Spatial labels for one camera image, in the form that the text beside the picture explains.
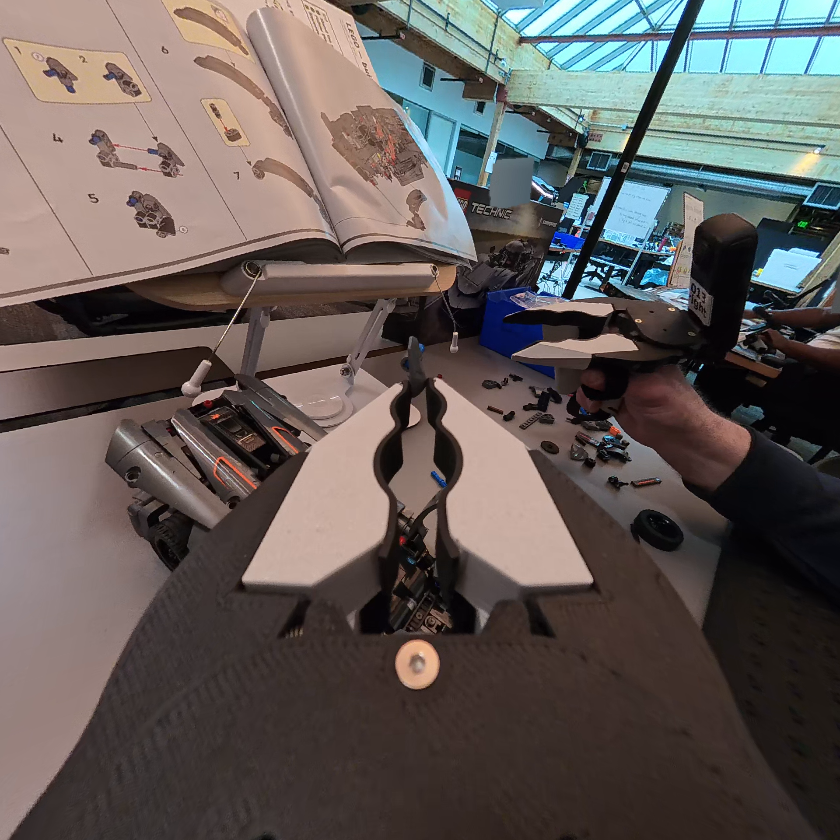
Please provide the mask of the lego car model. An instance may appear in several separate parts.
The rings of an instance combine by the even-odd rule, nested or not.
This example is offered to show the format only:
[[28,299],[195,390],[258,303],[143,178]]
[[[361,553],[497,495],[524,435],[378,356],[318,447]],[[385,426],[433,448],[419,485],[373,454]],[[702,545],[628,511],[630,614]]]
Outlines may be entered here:
[[301,401],[242,374],[170,418],[121,421],[106,463],[132,490],[133,530],[174,571],[229,511],[352,411],[347,393]]

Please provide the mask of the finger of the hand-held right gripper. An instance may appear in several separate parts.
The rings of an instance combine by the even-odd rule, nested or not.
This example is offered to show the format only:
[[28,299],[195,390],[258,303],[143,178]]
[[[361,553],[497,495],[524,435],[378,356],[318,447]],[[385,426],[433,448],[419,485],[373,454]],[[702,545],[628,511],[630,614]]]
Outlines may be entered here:
[[504,323],[570,328],[576,330],[575,338],[593,340],[606,329],[614,313],[614,307],[609,302],[560,301],[549,306],[512,312],[504,316]]
[[512,355],[523,364],[554,368],[554,384],[561,394],[571,394],[581,384],[582,372],[593,360],[640,361],[634,341],[620,333],[602,333],[593,339],[541,340]]

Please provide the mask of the black pole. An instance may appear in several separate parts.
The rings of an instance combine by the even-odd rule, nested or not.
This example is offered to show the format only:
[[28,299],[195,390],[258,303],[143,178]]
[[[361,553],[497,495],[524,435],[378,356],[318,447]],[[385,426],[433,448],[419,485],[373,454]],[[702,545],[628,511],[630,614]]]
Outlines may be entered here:
[[590,231],[584,240],[581,252],[574,263],[570,277],[563,289],[563,298],[566,300],[573,299],[574,293],[577,291],[577,288],[581,283],[585,268],[587,267],[593,251],[599,242],[599,238],[606,225],[606,221],[613,210],[623,184],[625,183],[627,174],[635,160],[642,142],[644,141],[648,127],[655,116],[658,105],[665,93],[669,80],[674,73],[679,56],[681,55],[683,48],[686,46],[686,42],[689,39],[690,33],[697,21],[697,16],[703,4],[703,1],[688,1],[686,3],[683,14],[679,19],[677,27],[675,28],[675,32],[668,43],[665,56],[654,76],[642,108],[637,115],[633,130],[629,135],[624,151],[618,161],[616,171],[605,191],[592,226],[590,227]]

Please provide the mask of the person's right hand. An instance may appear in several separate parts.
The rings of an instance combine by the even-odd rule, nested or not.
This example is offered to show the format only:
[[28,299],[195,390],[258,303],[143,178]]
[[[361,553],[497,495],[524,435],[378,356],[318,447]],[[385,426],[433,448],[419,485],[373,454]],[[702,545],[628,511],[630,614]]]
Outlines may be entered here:
[[674,365],[632,373],[616,420],[703,494],[718,489],[752,446],[750,432],[712,411]]

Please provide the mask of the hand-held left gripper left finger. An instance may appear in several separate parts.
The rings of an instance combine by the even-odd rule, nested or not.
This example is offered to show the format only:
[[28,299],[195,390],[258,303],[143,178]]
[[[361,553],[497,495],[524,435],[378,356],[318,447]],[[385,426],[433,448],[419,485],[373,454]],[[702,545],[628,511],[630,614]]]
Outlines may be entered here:
[[393,385],[310,447],[244,572],[247,592],[360,611],[391,597],[400,549],[390,482],[413,399]]

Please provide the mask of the whiteboard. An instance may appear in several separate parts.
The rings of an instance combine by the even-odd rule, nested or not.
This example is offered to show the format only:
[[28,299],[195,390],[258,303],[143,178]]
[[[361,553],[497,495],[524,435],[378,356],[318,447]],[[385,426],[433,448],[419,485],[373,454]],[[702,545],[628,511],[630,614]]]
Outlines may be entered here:
[[643,247],[669,194],[670,187],[625,180],[600,239],[632,248]]

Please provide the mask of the white book stand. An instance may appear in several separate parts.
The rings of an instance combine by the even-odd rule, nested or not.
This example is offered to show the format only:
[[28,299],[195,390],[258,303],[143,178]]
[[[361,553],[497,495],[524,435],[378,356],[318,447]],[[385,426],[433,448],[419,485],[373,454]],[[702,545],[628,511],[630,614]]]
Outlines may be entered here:
[[201,272],[164,276],[129,284],[132,291],[165,306],[202,311],[235,308],[235,315],[248,311],[245,339],[237,383],[244,390],[254,380],[259,355],[270,322],[270,310],[290,303],[329,303],[374,300],[373,312],[339,369],[339,390],[319,403],[314,396],[302,407],[287,406],[281,415],[319,439],[326,429],[341,424],[354,412],[350,395],[355,377],[398,298],[425,298],[443,292],[455,282],[456,266],[407,262],[358,265],[348,262],[325,265],[300,261],[249,259],[225,273]]

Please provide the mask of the scattered loose lego pieces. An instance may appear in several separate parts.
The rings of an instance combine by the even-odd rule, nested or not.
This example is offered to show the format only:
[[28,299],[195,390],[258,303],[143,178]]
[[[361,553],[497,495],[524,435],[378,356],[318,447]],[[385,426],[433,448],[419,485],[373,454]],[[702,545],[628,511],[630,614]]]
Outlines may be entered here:
[[487,411],[489,396],[475,400],[452,386],[449,377],[427,381],[427,419],[437,429],[435,454],[454,452],[456,467],[446,477],[465,493],[525,494],[535,470],[561,474],[606,508],[620,501],[663,501],[676,488],[676,474],[650,448],[631,442],[626,453],[603,460],[600,438],[571,423],[561,405],[547,411],[531,405],[505,422]]

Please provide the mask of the person's right forearm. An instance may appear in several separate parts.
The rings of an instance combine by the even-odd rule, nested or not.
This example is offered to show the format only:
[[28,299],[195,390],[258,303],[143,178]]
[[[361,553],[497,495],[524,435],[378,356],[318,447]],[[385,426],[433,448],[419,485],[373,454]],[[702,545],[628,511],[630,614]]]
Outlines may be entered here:
[[686,488],[838,604],[838,478],[759,433],[750,436],[744,460],[717,489]]

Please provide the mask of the black lego tyre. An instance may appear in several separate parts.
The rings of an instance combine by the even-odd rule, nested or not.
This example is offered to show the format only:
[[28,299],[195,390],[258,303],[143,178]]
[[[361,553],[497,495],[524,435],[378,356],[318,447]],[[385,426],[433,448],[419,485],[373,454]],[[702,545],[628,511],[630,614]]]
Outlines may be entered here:
[[653,509],[641,510],[630,526],[636,541],[665,552],[676,551],[684,542],[681,527],[671,517]]

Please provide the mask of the wooden work table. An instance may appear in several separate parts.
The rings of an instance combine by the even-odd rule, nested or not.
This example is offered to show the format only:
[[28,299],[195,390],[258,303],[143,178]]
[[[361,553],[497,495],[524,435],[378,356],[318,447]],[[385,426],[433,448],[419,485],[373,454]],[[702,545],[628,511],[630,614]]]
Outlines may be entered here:
[[723,358],[723,361],[747,372],[748,378],[756,382],[772,382],[781,375],[781,367],[766,364],[756,350],[737,344]]

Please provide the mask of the black perforated board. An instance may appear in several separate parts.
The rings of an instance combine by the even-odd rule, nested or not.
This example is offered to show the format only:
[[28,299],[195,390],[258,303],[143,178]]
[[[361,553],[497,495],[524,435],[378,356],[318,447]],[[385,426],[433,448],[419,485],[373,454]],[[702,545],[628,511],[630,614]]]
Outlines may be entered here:
[[800,572],[735,540],[703,633],[753,740],[821,838],[839,838],[838,608]]

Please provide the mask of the lego set box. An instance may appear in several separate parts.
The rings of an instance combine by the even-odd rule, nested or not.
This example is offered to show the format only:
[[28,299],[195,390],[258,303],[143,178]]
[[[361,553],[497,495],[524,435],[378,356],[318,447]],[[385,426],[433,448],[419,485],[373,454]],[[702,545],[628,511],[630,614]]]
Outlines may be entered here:
[[537,286],[563,209],[534,201],[498,206],[485,187],[448,182],[474,239],[476,262],[457,268],[446,292],[399,301],[385,320],[385,340],[407,344],[414,335],[422,344],[449,343],[453,331],[461,339],[475,337],[492,292]]

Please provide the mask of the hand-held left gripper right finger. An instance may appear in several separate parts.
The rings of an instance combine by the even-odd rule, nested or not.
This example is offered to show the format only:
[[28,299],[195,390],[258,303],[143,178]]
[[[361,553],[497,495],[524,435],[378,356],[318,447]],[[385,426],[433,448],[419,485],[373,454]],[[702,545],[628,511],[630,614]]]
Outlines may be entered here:
[[502,602],[594,593],[594,576],[534,453],[442,380],[425,382],[437,502],[435,570],[453,634]]

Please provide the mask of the blue storage bin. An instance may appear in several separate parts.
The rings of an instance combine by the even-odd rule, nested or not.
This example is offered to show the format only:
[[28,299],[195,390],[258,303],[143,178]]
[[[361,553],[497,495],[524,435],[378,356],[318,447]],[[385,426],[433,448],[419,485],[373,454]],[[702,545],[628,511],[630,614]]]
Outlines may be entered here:
[[525,289],[529,288],[508,288],[487,294],[484,318],[479,333],[480,345],[512,358],[516,352],[542,340],[543,328],[539,325],[504,323],[504,316],[520,310],[510,302],[510,296]]

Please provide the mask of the lego instruction booklet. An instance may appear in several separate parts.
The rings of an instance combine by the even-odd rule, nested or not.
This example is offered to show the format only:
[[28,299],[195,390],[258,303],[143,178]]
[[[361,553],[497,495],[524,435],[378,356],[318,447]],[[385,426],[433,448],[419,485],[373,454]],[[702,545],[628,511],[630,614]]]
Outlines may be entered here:
[[467,266],[330,2],[2,2],[2,305],[247,259]]

